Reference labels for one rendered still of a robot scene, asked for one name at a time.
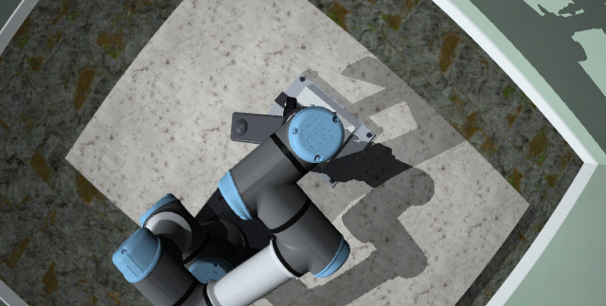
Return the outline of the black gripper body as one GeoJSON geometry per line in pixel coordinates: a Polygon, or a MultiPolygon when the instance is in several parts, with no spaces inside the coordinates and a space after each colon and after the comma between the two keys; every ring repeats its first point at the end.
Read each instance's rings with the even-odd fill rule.
{"type": "Polygon", "coordinates": [[[289,118],[289,116],[292,115],[294,112],[302,110],[302,109],[307,108],[307,107],[308,106],[303,106],[303,107],[299,107],[299,109],[295,109],[295,108],[298,108],[298,107],[294,107],[294,105],[291,105],[291,104],[288,104],[287,106],[284,106],[283,116],[285,118],[283,119],[281,126],[287,121],[287,119],[289,118]]]}

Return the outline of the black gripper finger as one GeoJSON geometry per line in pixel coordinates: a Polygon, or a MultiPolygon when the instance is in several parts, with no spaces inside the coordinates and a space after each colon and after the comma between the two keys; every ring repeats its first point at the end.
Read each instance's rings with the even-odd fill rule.
{"type": "Polygon", "coordinates": [[[288,104],[287,104],[287,102],[288,102],[288,104],[292,104],[292,105],[294,105],[294,107],[296,107],[296,103],[297,103],[296,98],[290,98],[290,97],[287,97],[287,98],[286,98],[286,102],[285,102],[285,106],[287,106],[287,105],[288,105],[288,104]],[[287,101],[287,100],[288,100],[288,101],[287,101]]]}

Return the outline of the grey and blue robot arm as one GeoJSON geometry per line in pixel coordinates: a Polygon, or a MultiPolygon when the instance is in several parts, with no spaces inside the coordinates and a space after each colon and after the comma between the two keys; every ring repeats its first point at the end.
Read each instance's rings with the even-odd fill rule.
{"type": "Polygon", "coordinates": [[[313,104],[281,126],[284,118],[233,113],[231,140],[259,145],[219,180],[237,215],[258,216],[276,235],[268,246],[236,267],[246,249],[241,228],[222,217],[200,225],[168,193],[114,253],[124,278],[154,306],[249,306],[292,278],[326,278],[346,262],[348,242],[296,183],[340,151],[343,124],[313,104]]]}

